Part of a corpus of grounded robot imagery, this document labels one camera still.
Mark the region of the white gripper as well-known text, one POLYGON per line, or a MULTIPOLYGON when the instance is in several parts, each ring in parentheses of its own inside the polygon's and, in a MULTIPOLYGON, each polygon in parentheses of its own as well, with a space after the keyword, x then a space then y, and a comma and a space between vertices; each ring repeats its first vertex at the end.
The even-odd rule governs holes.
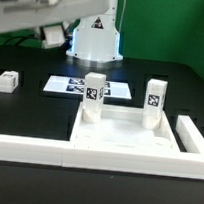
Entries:
POLYGON ((109 0, 0 0, 0 34, 104 14, 109 0))

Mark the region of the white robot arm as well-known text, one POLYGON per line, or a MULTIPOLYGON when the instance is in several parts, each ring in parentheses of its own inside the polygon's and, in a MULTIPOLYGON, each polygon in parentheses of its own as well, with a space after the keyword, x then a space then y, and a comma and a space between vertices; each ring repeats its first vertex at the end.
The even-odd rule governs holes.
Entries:
POLYGON ((59 47, 67 35, 66 54, 87 67, 123 59, 118 0, 0 0, 0 34, 30 29, 45 48, 59 47))

